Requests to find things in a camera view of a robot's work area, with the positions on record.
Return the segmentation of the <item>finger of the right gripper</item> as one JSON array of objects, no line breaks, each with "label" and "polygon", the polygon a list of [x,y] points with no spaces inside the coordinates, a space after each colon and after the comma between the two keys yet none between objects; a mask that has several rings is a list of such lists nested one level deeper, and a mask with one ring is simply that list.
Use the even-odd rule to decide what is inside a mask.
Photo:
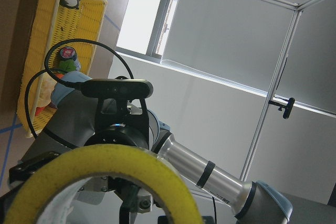
[{"label": "finger of the right gripper", "polygon": [[9,169],[9,182],[24,182],[41,167],[59,156],[58,152],[44,152]]}]

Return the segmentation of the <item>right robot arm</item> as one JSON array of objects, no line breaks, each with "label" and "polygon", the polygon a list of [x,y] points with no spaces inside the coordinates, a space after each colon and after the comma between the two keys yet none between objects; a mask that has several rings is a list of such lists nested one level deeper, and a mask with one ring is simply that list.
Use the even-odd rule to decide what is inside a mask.
[{"label": "right robot arm", "polygon": [[202,223],[184,184],[227,204],[238,223],[287,223],[292,204],[264,182],[243,182],[179,144],[146,108],[145,80],[61,76],[51,93],[56,113],[22,162],[10,170],[4,223],[65,223],[86,190],[122,199],[120,223],[133,223],[153,202],[168,223]]}]

